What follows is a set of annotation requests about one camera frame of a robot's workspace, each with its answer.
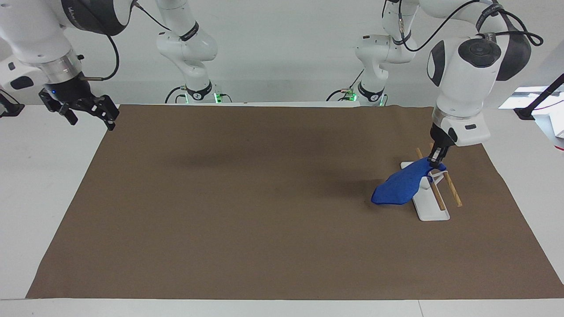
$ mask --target white wall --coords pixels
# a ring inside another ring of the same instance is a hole
[[[160,19],[153,1],[140,3]],[[365,34],[383,33],[383,0],[191,0],[190,4],[201,27],[219,44],[219,55],[208,63],[210,77],[240,102],[324,100],[333,90],[350,85],[362,69],[354,55],[356,40]],[[496,85],[486,102],[489,106],[502,103],[530,78],[564,38],[559,1],[514,0],[507,2],[506,8],[520,16],[530,31],[541,34],[545,45],[534,47],[529,65],[518,76]],[[415,21],[414,38],[423,42],[438,24],[440,20],[421,12]],[[94,91],[109,94],[116,103],[157,103],[172,87],[182,84],[175,66],[156,50],[159,31],[158,25],[135,8],[129,27],[116,37],[122,56],[120,71],[111,81],[94,83]],[[450,21],[436,41],[474,33],[472,25]],[[87,75],[111,72],[113,51],[104,36],[74,29],[66,34],[77,53],[85,55]],[[411,64],[388,66],[389,104],[434,104],[437,88],[425,69],[436,41]],[[9,54],[6,46],[0,43],[0,58]],[[37,89],[16,97],[24,103],[39,103],[36,95]]]

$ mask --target white table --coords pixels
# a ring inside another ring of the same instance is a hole
[[[296,103],[339,107],[345,103]],[[247,105],[290,105],[247,104]],[[484,146],[561,280],[564,280],[564,153],[513,111],[485,109]],[[504,301],[194,301],[16,300],[36,269],[105,133],[98,119],[79,123],[27,106],[0,119],[0,316],[562,316],[562,300]]]

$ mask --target blue fabric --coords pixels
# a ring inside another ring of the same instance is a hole
[[[447,167],[442,163],[438,168],[440,171],[446,169]],[[411,163],[388,177],[384,184],[376,187],[371,202],[376,205],[403,205],[409,202],[419,190],[421,178],[428,176],[432,170],[426,157]]]

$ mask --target white plastic base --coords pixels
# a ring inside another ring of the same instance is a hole
[[[406,168],[411,163],[413,162],[402,162],[402,169]],[[421,221],[446,221],[451,218],[447,209],[440,209],[427,177],[421,178],[419,191],[417,191],[413,197],[413,204],[415,204],[415,210]]]

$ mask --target wooden stick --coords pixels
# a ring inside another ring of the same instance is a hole
[[[423,154],[421,153],[421,149],[416,148],[415,151],[417,152],[417,156],[419,157],[419,159],[422,159]],[[431,190],[433,191],[433,195],[435,195],[437,204],[439,204],[439,209],[441,211],[447,210],[446,206],[444,206],[444,201],[439,194],[439,189],[437,188],[437,184],[435,184],[435,182],[429,182],[429,183],[431,184]]]
[[[447,180],[448,188],[450,188],[450,190],[452,192],[452,197],[455,199],[456,206],[462,207],[462,201],[460,200],[460,196],[458,195],[458,192],[456,191],[455,185],[452,182],[451,175],[449,174],[448,171],[446,171],[444,173],[444,178]]]

